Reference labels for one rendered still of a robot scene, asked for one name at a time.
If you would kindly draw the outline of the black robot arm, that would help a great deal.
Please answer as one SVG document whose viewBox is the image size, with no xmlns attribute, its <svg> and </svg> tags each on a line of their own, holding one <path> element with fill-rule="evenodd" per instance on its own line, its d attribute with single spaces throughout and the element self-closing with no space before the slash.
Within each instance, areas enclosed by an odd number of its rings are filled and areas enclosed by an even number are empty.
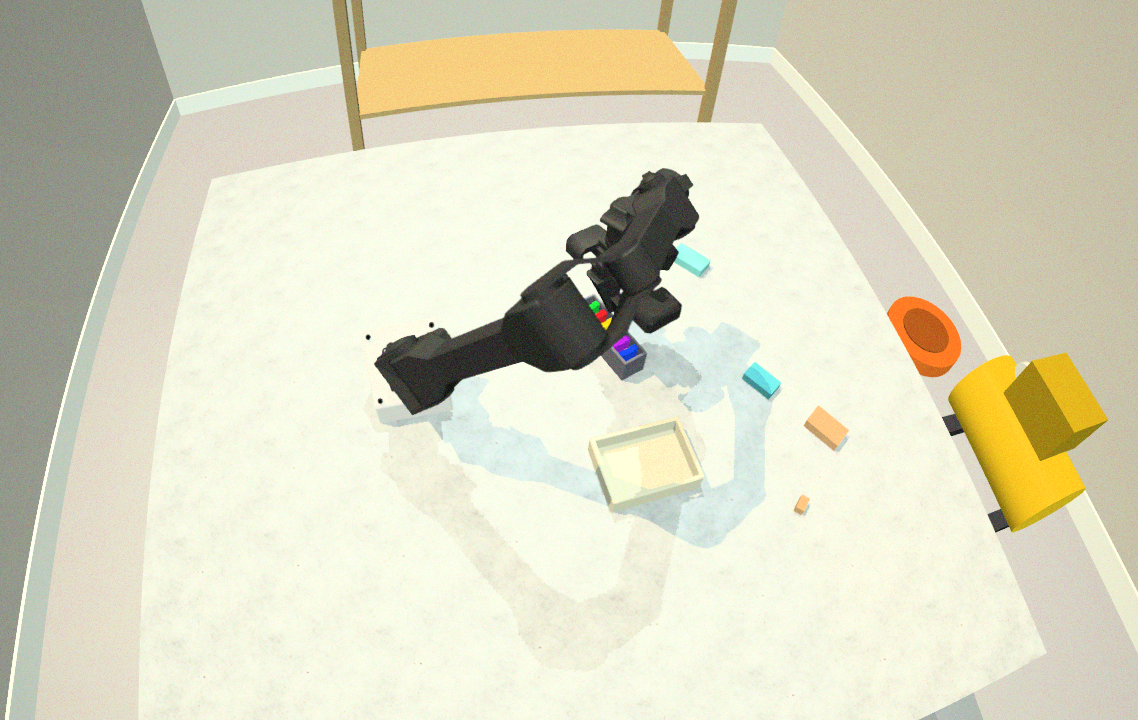
<svg viewBox="0 0 1138 720">
<path fill-rule="evenodd" d="M 677 169 L 648 169 L 630 196 L 615 199 L 600 218 L 607 242 L 597 258 L 566 259 L 529 284 L 495 322 L 451 337 L 445 328 L 389 342 L 374 366 L 415 415 L 446 400 L 461 381 L 525 363 L 541 372 L 572 372 L 595 363 L 627 336 L 640 301 L 661 284 L 678 258 L 673 242 L 696 227 L 688 200 L 693 183 Z M 574 266 L 604 263 L 622 292 L 607 329 L 566 275 Z"/>
</svg>

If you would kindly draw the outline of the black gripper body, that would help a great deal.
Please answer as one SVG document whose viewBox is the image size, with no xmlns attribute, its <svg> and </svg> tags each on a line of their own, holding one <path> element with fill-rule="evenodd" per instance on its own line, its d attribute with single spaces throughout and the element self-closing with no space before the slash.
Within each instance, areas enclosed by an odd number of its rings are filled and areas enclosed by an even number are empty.
<svg viewBox="0 0 1138 720">
<path fill-rule="evenodd" d="M 584 258 L 587 253 L 597 255 L 607 251 L 613 246 L 607 242 L 607 231 L 602 225 L 589 225 L 589 227 L 583 229 L 583 231 L 575 232 L 566 238 L 566 253 L 572 256 L 574 259 Z M 607 270 L 604 263 L 589 263 L 591 272 L 597 275 L 600 281 L 610 281 L 619 290 L 618 283 L 616 283 L 613 275 Z M 645 333 L 653 333 L 653 331 L 659 331 L 663 325 L 668 325 L 675 320 L 681 318 L 682 315 L 682 303 L 675 297 L 668 288 L 659 287 L 651 293 L 648 293 L 645 299 L 640 301 L 636 314 L 633 316 L 633 322 L 640 326 L 641 331 Z"/>
</svg>

